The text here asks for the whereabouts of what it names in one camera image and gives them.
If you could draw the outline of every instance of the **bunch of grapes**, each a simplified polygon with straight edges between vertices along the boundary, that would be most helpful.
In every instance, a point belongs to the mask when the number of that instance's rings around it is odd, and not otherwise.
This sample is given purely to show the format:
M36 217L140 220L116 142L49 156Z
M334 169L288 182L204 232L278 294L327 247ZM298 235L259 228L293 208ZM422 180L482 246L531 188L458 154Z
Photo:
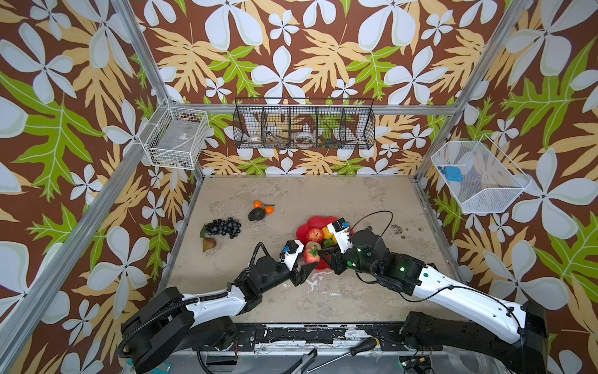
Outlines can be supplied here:
M233 239L240 233L241 223L233 217L229 217L227 220L217 219L206 225L206 234L208 235L228 235L229 238Z

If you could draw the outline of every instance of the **robotic arm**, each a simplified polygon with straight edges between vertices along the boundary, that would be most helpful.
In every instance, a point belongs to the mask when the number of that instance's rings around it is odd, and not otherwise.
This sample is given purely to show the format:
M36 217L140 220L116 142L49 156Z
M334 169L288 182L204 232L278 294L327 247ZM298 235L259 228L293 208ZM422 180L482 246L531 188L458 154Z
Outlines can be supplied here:
M351 236L349 223L341 218L328 229L338 244L323 248L320 255L336 274L347 269L371 274L376 283L407 301L430 300L470 319L442 320L411 312L394 342L414 349L455 346L495 357L515 373L546 373L548 329L545 310L538 304L522 306L496 299L441 274L432 264L390 252L371 227ZM260 248L265 255L255 261ZM299 267L302 252L300 241L288 241L274 259L259 243L248 267L225 290L208 294L180 294L175 287L164 290L121 326L118 356L130 357L136 371L145 373L174 351L203 346L226 349L234 326L222 326L232 322L220 317L250 311L261 303L263 292L288 279L295 286L304 283L317 263ZM421 300L408 300L403 294Z

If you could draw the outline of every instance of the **screwdriver handle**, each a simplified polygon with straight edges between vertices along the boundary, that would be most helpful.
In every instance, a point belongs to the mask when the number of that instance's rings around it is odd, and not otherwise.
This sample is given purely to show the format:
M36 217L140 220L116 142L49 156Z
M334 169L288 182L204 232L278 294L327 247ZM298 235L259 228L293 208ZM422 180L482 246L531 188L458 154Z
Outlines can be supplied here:
M370 350L374 349L377 345L378 345L378 339L369 337L368 339L359 343L359 345L351 348L349 351L351 351L351 355L354 356L360 352L370 351Z

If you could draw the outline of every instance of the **red apple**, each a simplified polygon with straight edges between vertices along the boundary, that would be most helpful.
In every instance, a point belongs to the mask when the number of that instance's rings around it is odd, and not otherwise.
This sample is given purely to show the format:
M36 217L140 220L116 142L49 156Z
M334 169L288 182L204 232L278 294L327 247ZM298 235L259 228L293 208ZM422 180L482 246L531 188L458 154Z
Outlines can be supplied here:
M317 227L312 227L307 231L307 240L310 242L321 243L324 240L324 233Z

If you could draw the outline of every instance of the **gray floor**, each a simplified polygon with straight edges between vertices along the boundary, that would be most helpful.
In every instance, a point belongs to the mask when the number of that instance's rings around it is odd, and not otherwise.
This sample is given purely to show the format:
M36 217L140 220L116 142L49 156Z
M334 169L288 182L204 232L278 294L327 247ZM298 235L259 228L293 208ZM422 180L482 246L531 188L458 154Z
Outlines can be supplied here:
M255 200L275 204L274 213L262 221L250 222L247 214ZM295 239L297 228L314 215L333 215L355 223L381 209L394 213L393 225L383 237L391 251L433 262L450 276L407 177L219 177L207 178L202 185L168 287L176 286L182 293L223 289L247 266L258 242L263 242L269 253L278 257L283 244ZM234 239L216 237L216 248L203 253L199 236L203 224L229 216L243 224L241 235ZM369 224L374 232L380 233L388 219L388 214L380 213L359 225L365 228ZM410 311L459 318L431 302L405 302L382 286L362 283L354 272L335 275L331 270L323 270L312 273L298 287L287 281L266 292L262 304L233 320L402 321Z

